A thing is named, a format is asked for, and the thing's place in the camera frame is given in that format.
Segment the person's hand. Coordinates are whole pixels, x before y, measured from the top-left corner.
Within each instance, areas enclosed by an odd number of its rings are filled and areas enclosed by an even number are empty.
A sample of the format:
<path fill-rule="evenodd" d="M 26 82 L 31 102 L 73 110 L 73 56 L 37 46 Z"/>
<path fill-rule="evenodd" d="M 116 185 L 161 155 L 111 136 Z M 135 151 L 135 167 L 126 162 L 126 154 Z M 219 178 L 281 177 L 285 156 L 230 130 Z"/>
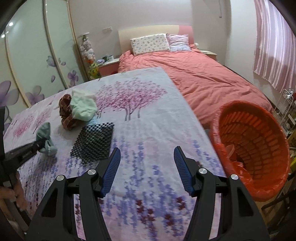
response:
<path fill-rule="evenodd" d="M 1 209 L 3 212 L 8 212 L 7 205 L 4 201 L 5 199 L 16 202 L 17 207 L 21 210 L 27 209 L 28 203 L 24 197 L 19 172 L 16 172 L 16 184 L 13 189 L 1 187 Z"/>

